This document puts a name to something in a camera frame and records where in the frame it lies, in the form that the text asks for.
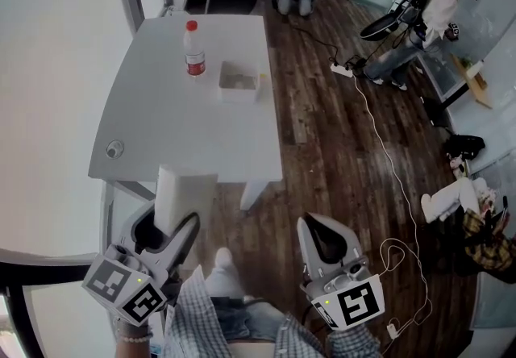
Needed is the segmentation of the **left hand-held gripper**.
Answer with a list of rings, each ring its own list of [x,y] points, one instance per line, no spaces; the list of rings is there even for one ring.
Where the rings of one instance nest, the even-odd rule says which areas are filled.
[[[160,265],[168,275],[173,275],[185,262],[201,226],[199,214],[191,212],[168,239],[155,226],[154,217],[154,201],[145,203],[130,215],[122,226],[120,246],[111,244],[105,253],[97,255],[82,283],[83,289],[109,312],[136,327],[162,309],[166,297],[161,283],[128,250],[141,254],[143,251],[158,253],[164,248]]]

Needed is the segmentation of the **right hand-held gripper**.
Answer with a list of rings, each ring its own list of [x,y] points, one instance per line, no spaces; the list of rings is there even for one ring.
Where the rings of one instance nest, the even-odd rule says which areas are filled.
[[[367,263],[352,262],[363,251],[350,227],[326,215],[305,213],[298,219],[297,233],[312,280],[302,290],[330,329],[347,331],[384,314],[380,277],[369,272]],[[337,270],[327,275],[326,269]]]

